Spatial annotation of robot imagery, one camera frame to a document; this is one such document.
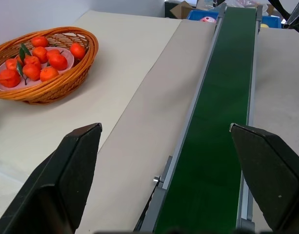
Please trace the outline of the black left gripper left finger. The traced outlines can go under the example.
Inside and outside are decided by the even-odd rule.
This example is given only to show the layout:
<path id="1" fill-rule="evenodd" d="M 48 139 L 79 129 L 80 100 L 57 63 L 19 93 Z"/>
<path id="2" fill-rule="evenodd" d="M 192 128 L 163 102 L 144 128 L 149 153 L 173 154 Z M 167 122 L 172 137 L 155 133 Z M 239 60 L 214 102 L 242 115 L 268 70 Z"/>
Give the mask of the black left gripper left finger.
<path id="1" fill-rule="evenodd" d="M 102 124 L 74 129 L 28 177 L 0 234 L 75 234 L 93 182 Z"/>

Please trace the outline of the black pointed left gripper right finger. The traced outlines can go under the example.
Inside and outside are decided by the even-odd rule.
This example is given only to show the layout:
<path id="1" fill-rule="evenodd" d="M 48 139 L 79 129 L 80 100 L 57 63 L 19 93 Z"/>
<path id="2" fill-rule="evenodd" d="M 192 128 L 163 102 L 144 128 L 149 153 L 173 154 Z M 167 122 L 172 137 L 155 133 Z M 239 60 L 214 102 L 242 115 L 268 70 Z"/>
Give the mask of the black pointed left gripper right finger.
<path id="1" fill-rule="evenodd" d="M 288 19 L 286 19 L 283 28 L 295 28 L 297 26 L 299 26 L 299 2 L 289 15 Z"/>

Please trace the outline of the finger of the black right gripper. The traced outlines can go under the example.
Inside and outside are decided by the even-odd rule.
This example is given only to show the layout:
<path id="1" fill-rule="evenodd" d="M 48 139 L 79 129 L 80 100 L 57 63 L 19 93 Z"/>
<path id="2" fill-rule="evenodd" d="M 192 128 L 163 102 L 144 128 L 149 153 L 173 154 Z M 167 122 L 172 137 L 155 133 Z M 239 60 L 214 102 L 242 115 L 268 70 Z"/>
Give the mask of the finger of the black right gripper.
<path id="1" fill-rule="evenodd" d="M 274 232 L 299 232 L 299 156 L 276 134 L 231 124 L 246 183 Z"/>

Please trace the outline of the green conveyor belt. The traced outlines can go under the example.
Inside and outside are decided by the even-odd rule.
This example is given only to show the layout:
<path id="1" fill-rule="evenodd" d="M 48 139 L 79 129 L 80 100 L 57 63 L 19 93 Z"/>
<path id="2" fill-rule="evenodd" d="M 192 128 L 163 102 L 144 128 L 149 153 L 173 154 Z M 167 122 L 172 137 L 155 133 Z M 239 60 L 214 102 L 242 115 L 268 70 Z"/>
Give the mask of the green conveyor belt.
<path id="1" fill-rule="evenodd" d="M 256 10 L 228 7 L 155 234 L 226 234 L 236 226 L 241 169 L 229 133 L 247 122 Z"/>
<path id="2" fill-rule="evenodd" d="M 176 144 L 174 153 L 168 158 L 163 174 L 160 176 L 159 183 L 156 184 L 152 196 L 146 204 L 146 207 L 134 229 L 135 234 L 155 234 L 155 228 L 158 222 L 160 212 L 162 210 L 168 188 L 171 184 L 172 176 L 175 172 L 175 168 L 188 133 L 189 125 L 195 111 L 196 103 L 199 98 L 199 93 L 201 91 L 203 80 L 206 76 L 208 66 L 210 64 L 211 56 L 216 45 L 217 37 L 220 31 L 221 23 L 224 18 L 224 14 L 228 6 L 222 5 L 220 10 L 218 21 L 214 33 L 214 37 L 210 46 L 209 54 L 206 57 L 205 66 L 201 72 L 200 79 L 197 84 L 196 92 L 194 94 L 193 100 L 187 112 L 185 118 L 183 130 L 179 136 L 178 142 Z M 256 29 L 255 29 L 255 43 L 254 43 L 254 56 L 253 56 L 253 66 L 252 66 L 252 77 L 250 82 L 250 94 L 248 101 L 248 111 L 247 111 L 247 122 L 245 125 L 251 125 L 253 122 L 253 108 L 254 108 L 254 93 L 255 93 L 255 81 L 256 81 L 256 64 L 257 64 L 257 39 L 258 31 L 260 28 L 260 23 L 262 20 L 262 7 L 258 6 L 254 8 L 256 10 Z M 239 201 L 238 201 L 238 212 L 235 228 L 246 228 L 249 230 L 254 230 L 255 225 L 252 221 L 253 215 L 253 196 L 246 184 L 244 176 L 241 172 L 240 176 L 240 187 L 239 187 Z"/>

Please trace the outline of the blue plastic bin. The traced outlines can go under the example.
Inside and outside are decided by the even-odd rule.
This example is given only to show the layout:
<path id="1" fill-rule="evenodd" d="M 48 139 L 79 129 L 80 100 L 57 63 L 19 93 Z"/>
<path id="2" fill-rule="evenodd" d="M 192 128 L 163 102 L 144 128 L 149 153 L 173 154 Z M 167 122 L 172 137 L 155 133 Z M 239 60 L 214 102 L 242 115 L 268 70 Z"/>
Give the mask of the blue plastic bin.
<path id="1" fill-rule="evenodd" d="M 203 10 L 192 10 L 187 19 L 188 20 L 195 20 L 200 21 L 203 17 L 213 17 L 217 20 L 219 13 L 218 12 L 211 12 L 211 11 L 203 11 Z"/>
<path id="2" fill-rule="evenodd" d="M 283 28 L 282 20 L 277 16 L 262 16 L 263 24 L 267 24 L 269 28 Z"/>

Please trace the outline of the orange wicker basket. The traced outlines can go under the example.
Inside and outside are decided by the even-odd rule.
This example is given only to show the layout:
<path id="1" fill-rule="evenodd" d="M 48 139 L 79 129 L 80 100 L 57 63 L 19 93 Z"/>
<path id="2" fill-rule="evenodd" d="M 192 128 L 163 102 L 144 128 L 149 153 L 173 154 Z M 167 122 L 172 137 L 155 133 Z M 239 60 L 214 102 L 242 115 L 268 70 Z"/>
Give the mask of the orange wicker basket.
<path id="1" fill-rule="evenodd" d="M 72 43 L 77 42 L 86 48 L 86 54 L 82 60 L 76 61 L 70 70 L 63 72 L 56 79 L 31 87 L 24 86 L 17 90 L 0 91 L 0 99 L 45 105 L 66 97 L 85 81 L 98 52 L 99 43 L 94 34 L 73 26 L 36 31 L 1 44 L 0 66 L 8 58 L 18 55 L 21 45 L 24 44 L 31 49 L 30 40 L 36 36 L 45 36 L 50 45 L 62 46 L 64 49 L 69 49 Z"/>

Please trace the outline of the orange toy tangerine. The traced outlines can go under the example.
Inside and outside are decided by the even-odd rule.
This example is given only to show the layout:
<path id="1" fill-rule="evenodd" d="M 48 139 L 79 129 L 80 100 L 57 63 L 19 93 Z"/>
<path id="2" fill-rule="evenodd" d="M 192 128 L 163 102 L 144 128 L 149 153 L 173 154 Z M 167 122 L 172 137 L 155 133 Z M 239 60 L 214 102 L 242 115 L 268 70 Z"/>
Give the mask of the orange toy tangerine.
<path id="1" fill-rule="evenodd" d="M 6 69 L 17 71 L 17 62 L 16 58 L 9 58 L 5 61 Z"/>
<path id="2" fill-rule="evenodd" d="M 30 80 L 36 81 L 40 78 L 41 69 L 34 64 L 27 64 L 22 68 L 22 72 Z"/>
<path id="3" fill-rule="evenodd" d="M 26 55 L 25 59 L 24 59 L 24 64 L 25 65 L 33 64 L 36 67 L 38 67 L 39 69 L 41 69 L 41 63 L 40 63 L 39 59 L 36 56 Z"/>
<path id="4" fill-rule="evenodd" d="M 45 67 L 40 72 L 40 80 L 42 82 L 45 82 L 45 81 L 48 81 L 48 80 L 51 80 L 51 79 L 57 77 L 58 75 L 59 75 L 59 72 L 55 68 L 53 68 L 51 66 Z"/>
<path id="5" fill-rule="evenodd" d="M 56 70 L 62 71 L 68 67 L 67 59 L 61 54 L 53 54 L 48 59 L 49 64 Z"/>
<path id="6" fill-rule="evenodd" d="M 6 88 L 13 88 L 19 85 L 21 77 L 15 70 L 5 69 L 0 72 L 0 84 Z"/>
<path id="7" fill-rule="evenodd" d="M 56 54 L 60 54 L 60 50 L 58 50 L 58 49 L 48 50 L 47 53 L 46 53 L 47 59 L 50 59 L 50 57 L 52 55 L 56 55 Z"/>
<path id="8" fill-rule="evenodd" d="M 31 39 L 31 44 L 34 47 L 47 47 L 49 42 L 46 37 L 38 36 Z"/>
<path id="9" fill-rule="evenodd" d="M 70 52 L 76 59 L 83 59 L 85 56 L 85 48 L 79 43 L 73 43 L 70 46 Z"/>
<path id="10" fill-rule="evenodd" d="M 35 47 L 32 50 L 32 54 L 33 54 L 33 56 L 35 56 L 39 59 L 41 64 L 46 63 L 48 61 L 47 50 L 42 46 Z"/>

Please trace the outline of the brown cardboard box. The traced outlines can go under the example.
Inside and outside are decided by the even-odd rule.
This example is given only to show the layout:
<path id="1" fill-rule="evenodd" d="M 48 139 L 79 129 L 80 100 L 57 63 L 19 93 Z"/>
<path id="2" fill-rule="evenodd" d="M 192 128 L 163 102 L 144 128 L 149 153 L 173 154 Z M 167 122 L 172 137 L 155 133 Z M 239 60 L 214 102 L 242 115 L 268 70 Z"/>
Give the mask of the brown cardboard box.
<path id="1" fill-rule="evenodd" d="M 186 19 L 189 13 L 194 10 L 188 2 L 182 1 L 180 4 L 177 4 L 173 7 L 170 12 L 174 15 L 176 19 Z"/>

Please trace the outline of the pink plastic plate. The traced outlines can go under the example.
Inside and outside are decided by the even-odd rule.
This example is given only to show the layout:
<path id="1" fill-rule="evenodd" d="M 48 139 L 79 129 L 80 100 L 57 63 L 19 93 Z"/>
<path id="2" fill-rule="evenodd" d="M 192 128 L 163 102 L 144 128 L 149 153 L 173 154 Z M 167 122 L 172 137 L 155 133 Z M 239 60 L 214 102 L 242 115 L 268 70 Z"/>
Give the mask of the pink plastic plate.
<path id="1" fill-rule="evenodd" d="M 74 59 L 74 56 L 72 55 L 72 53 L 68 49 L 60 48 L 60 47 L 46 47 L 45 49 L 47 51 L 57 49 L 66 58 L 67 67 L 64 70 L 58 70 L 59 74 L 63 74 L 64 72 L 70 70 L 73 67 L 75 59 Z M 0 65 L 0 73 L 5 69 L 6 69 L 6 64 L 4 62 Z M 16 87 L 7 88 L 7 87 L 0 84 L 0 91 L 11 91 L 11 90 L 16 90 L 16 89 L 21 89 L 21 88 L 27 88 L 27 87 L 32 87 L 32 86 L 35 86 L 35 85 L 39 85 L 41 83 L 42 83 L 41 80 L 32 81 L 30 79 L 27 79 L 27 85 L 25 85 L 24 79 L 21 78 L 20 83 Z"/>

